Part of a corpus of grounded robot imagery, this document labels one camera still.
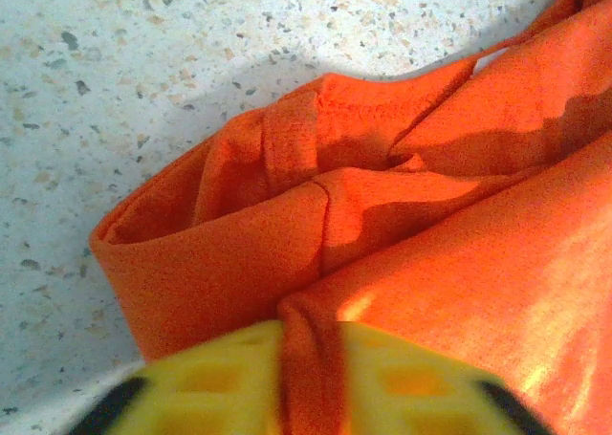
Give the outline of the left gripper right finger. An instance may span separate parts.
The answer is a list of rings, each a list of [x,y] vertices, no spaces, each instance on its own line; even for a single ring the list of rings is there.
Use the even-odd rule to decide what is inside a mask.
[[[496,375],[356,322],[341,325],[352,434],[547,434]]]

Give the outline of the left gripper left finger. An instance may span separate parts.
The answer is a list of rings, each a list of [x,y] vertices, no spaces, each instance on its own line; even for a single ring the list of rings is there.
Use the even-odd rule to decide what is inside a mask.
[[[265,321],[149,363],[72,434],[279,434],[283,327]]]

